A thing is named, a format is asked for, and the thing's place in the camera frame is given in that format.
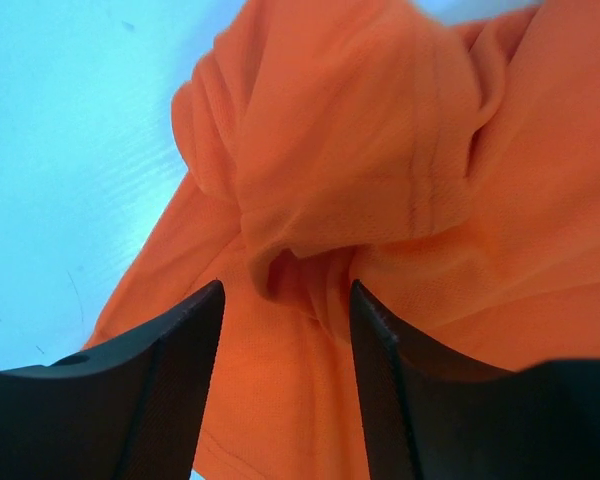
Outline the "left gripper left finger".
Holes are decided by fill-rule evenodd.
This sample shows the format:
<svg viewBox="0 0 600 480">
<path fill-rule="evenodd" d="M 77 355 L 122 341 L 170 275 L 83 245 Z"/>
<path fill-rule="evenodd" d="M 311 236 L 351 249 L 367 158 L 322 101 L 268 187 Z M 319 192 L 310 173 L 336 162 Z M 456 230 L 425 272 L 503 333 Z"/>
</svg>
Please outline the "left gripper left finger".
<svg viewBox="0 0 600 480">
<path fill-rule="evenodd" d="M 49 366 L 0 371 L 0 479 L 186 479 L 225 307 L 212 281 Z"/>
</svg>

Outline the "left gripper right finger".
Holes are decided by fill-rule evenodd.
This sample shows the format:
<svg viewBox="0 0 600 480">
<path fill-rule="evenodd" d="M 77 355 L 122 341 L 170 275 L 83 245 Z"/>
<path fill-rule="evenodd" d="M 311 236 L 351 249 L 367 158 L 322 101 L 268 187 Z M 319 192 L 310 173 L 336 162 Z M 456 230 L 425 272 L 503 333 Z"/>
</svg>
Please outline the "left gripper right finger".
<svg viewBox="0 0 600 480">
<path fill-rule="evenodd" d="M 511 372 L 404 322 L 362 283 L 350 332 L 374 479 L 600 479 L 600 360 Z"/>
</svg>

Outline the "orange mesh shorts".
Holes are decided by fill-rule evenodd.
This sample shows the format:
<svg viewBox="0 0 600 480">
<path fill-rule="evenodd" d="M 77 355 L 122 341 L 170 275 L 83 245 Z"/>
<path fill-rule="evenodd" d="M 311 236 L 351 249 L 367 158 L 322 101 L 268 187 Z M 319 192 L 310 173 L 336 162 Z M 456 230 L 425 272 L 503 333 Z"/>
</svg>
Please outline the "orange mesh shorts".
<svg viewBox="0 0 600 480">
<path fill-rule="evenodd" d="M 172 126 L 187 173 L 90 344 L 223 283 L 203 477 L 367 477 L 354 280 L 501 367 L 600 357 L 600 1 L 250 1 Z"/>
</svg>

